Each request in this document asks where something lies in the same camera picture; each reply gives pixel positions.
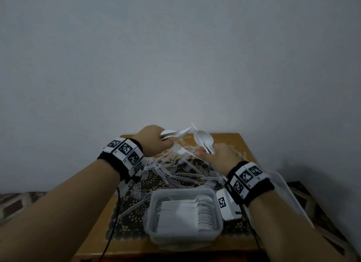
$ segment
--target person's right hand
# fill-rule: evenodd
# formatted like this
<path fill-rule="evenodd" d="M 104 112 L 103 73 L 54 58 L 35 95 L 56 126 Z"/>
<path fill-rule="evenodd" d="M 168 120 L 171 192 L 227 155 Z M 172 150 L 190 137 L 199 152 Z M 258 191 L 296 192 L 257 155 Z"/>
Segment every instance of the person's right hand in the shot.
<path fill-rule="evenodd" d="M 206 153 L 203 147 L 198 148 L 194 155 L 209 162 L 220 174 L 227 176 L 230 170 L 241 161 L 241 158 L 225 143 L 216 143 L 213 145 L 213 148 L 215 151 L 214 155 Z"/>

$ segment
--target person's left hand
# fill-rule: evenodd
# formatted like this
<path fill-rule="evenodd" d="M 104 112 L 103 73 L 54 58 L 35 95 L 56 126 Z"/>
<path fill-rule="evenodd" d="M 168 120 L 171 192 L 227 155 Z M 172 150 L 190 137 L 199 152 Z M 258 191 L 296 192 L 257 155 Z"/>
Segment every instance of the person's left hand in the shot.
<path fill-rule="evenodd" d="M 163 130 L 162 127 L 149 125 L 133 136 L 133 139 L 142 145 L 145 157 L 153 157 L 173 146 L 171 139 L 160 140 L 160 133 Z"/>

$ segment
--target forearm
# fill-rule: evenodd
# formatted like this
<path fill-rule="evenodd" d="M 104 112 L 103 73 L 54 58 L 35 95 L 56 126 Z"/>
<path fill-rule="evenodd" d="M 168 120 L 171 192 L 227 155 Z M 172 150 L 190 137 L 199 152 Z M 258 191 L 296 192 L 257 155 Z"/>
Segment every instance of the forearm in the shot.
<path fill-rule="evenodd" d="M 98 159 L 0 229 L 0 261 L 69 261 L 119 185 Z"/>
<path fill-rule="evenodd" d="M 248 208 L 271 261 L 344 261 L 276 192 L 260 195 Z"/>

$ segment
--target hand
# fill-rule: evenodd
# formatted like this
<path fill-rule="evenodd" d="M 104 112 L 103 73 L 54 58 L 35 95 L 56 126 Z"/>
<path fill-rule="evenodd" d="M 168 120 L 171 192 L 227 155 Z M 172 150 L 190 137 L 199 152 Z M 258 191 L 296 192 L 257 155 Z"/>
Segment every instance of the hand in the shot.
<path fill-rule="evenodd" d="M 133 136 L 133 139 L 142 145 L 143 155 L 145 157 L 153 157 L 173 146 L 171 139 L 160 140 L 160 133 L 163 130 L 162 127 L 149 125 Z"/>
<path fill-rule="evenodd" d="M 227 176 L 241 161 L 237 153 L 225 143 L 216 143 L 213 145 L 215 154 L 206 153 L 203 147 L 198 148 L 194 154 L 200 159 L 209 162 L 222 175 Z"/>

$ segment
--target wristband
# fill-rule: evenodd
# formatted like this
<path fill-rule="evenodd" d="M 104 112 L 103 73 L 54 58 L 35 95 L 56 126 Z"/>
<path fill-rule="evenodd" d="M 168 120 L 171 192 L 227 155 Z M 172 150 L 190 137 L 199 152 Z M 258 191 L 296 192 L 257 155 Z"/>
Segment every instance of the wristband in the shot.
<path fill-rule="evenodd" d="M 140 180 L 135 174 L 142 167 L 143 148 L 135 139 L 115 138 L 106 145 L 97 159 L 103 159 L 109 163 L 119 174 L 121 180 L 126 183 L 130 179 L 135 182 Z"/>
<path fill-rule="evenodd" d="M 274 190 L 269 175 L 254 162 L 241 161 L 227 175 L 225 187 L 236 204 L 247 207 L 261 194 Z"/>

